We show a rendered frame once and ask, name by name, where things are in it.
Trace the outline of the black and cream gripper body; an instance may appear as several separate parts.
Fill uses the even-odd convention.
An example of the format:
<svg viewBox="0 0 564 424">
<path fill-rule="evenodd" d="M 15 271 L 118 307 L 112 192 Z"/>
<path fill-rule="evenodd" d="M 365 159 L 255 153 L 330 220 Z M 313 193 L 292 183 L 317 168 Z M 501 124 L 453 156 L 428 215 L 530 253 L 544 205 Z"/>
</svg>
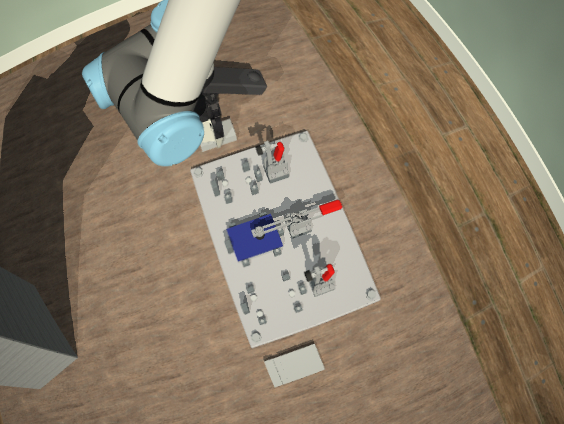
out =
<svg viewBox="0 0 564 424">
<path fill-rule="evenodd" d="M 210 77 L 206 80 L 203 89 L 206 88 L 211 83 L 213 77 L 214 77 L 214 70 L 210 75 Z M 202 123 L 208 121 L 208 119 L 214 118 L 213 111 L 215 110 L 218 110 L 219 115 L 221 115 L 221 110 L 217 99 L 217 95 L 218 94 L 212 94 L 212 93 L 206 94 L 203 93 L 203 91 L 201 91 L 194 112 L 198 113 Z"/>
</svg>

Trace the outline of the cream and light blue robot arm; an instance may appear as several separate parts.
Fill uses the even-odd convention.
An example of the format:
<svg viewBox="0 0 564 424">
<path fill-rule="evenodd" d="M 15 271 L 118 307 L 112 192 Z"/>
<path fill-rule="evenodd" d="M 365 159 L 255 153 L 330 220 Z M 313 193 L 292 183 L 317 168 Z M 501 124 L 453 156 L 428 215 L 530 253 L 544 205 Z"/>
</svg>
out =
<svg viewBox="0 0 564 424">
<path fill-rule="evenodd" d="M 262 95 L 266 90 L 258 69 L 214 67 L 240 1 L 163 0 L 151 13 L 151 25 L 83 68 L 98 106 L 116 107 L 155 164 L 181 163 L 202 143 L 204 126 L 194 112 L 201 91 Z M 213 69 L 213 80 L 203 89 Z"/>
</svg>

